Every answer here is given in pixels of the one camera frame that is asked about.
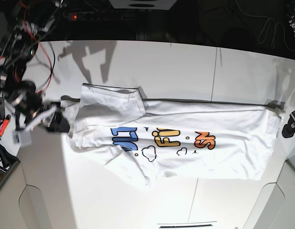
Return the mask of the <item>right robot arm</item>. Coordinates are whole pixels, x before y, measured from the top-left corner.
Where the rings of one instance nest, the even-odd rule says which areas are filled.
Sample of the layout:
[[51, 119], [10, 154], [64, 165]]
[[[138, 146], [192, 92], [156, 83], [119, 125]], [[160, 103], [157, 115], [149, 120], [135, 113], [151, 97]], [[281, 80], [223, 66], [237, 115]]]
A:
[[44, 102], [43, 95], [54, 78], [56, 60], [49, 55], [50, 74], [44, 86], [24, 80], [27, 64], [38, 49], [46, 53], [41, 41], [56, 27], [62, 0], [18, 0], [8, 17], [8, 30], [0, 42], [0, 94], [14, 110], [16, 130], [30, 131], [41, 125], [48, 132], [66, 133], [70, 125], [63, 117], [60, 102]]

